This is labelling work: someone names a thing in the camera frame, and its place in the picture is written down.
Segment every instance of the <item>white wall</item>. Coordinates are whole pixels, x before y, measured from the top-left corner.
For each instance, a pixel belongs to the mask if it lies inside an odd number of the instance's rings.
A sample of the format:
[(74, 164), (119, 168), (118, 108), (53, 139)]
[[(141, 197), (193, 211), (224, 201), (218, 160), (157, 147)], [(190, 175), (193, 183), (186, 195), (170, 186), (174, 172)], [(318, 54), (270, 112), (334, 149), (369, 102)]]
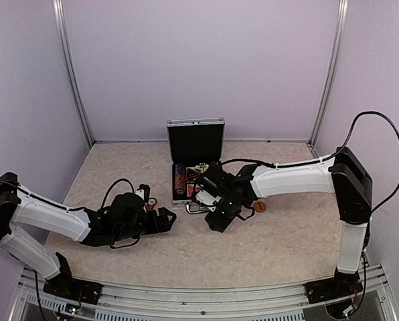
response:
[[(0, 175), (61, 201), (86, 151), (52, 2), (0, 0)], [(22, 269), (0, 250), (0, 320)]]
[(167, 137), (225, 117), (226, 138), (308, 140), (339, 0), (70, 0), (64, 11), (96, 140)]
[[(362, 110), (387, 114), (399, 129), (399, 1), (352, 0), (335, 87), (318, 151), (333, 152)], [(390, 127), (374, 116), (360, 119), (349, 147), (374, 180), (374, 204), (399, 177), (399, 148)], [(369, 256), (382, 262), (399, 308), (399, 193), (374, 214)]]

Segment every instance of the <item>metal corner bracket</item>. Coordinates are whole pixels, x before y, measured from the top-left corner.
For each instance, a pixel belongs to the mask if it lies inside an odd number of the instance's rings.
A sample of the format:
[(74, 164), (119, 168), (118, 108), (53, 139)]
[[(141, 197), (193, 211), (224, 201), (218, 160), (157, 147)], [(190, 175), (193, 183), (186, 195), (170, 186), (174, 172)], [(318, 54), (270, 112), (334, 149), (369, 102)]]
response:
[(329, 104), (329, 99), (332, 92), (333, 81), (335, 80), (337, 64), (339, 60), (339, 53), (342, 47), (343, 34), (345, 29), (345, 22), (347, 19), (348, 0), (339, 0), (339, 11), (337, 16), (337, 23), (335, 28), (335, 35), (333, 37), (333, 47), (331, 52), (331, 60), (327, 70), (326, 82), (323, 93), (321, 95), (320, 107), (314, 123), (313, 132), (310, 137), (310, 145), (315, 148), (317, 139), (319, 138), (320, 130), (325, 119), (326, 110)]
[(70, 46), (67, 35), (66, 20), (64, 19), (63, 1), (53, 0), (52, 2), (54, 5), (54, 15), (57, 24), (58, 35), (60, 36), (60, 44), (63, 51), (64, 63), (66, 65), (66, 71), (74, 98), (76, 112), (78, 114), (80, 125), (84, 133), (85, 141), (88, 145), (88, 148), (91, 149), (92, 145), (94, 144), (94, 139), (92, 137), (91, 127), (89, 125), (84, 105), (80, 97), (78, 81), (74, 72), (72, 54), (70, 53)]

